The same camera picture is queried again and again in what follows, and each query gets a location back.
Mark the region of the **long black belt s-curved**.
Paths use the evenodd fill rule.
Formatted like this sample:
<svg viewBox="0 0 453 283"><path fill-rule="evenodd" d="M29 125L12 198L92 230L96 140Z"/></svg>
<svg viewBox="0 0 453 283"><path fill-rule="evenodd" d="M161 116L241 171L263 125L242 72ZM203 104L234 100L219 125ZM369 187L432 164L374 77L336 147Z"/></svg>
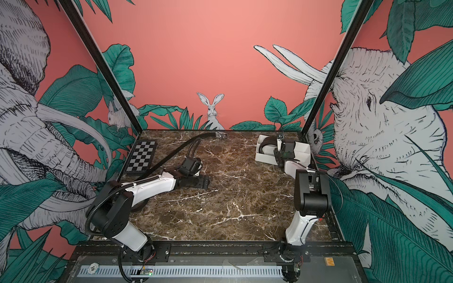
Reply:
<svg viewBox="0 0 453 283"><path fill-rule="evenodd" d="M269 150L275 150L277 148L276 137L265 137L258 147L258 153L265 154Z"/></svg>

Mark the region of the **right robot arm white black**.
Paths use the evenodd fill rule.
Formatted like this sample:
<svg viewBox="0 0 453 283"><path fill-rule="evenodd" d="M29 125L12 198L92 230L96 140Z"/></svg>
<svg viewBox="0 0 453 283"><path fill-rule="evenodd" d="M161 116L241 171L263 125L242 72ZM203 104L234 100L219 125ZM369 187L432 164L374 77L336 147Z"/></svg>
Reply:
<svg viewBox="0 0 453 283"><path fill-rule="evenodd" d="M286 241L290 245L302 246L316 221L331 209L329 176L303 165L296 158L294 140L287 140L283 134L276 137L277 148L274 156L285 174L294 179L295 215L285 231Z"/></svg>

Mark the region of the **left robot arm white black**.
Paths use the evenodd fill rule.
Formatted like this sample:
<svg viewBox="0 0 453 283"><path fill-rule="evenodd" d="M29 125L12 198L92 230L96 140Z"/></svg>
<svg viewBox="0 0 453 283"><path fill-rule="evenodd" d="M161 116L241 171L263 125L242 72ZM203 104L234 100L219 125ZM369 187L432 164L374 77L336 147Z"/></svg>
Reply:
<svg viewBox="0 0 453 283"><path fill-rule="evenodd" d="M156 176L129 183L108 182L87 211L86 232L94 235L96 232L92 227L95 227L102 236L114 239L133 252L143 250L152 244L152 240L130 222L132 208L158 194L172 191L180 180L198 179L201 169L200 158L188 157L175 169Z"/></svg>

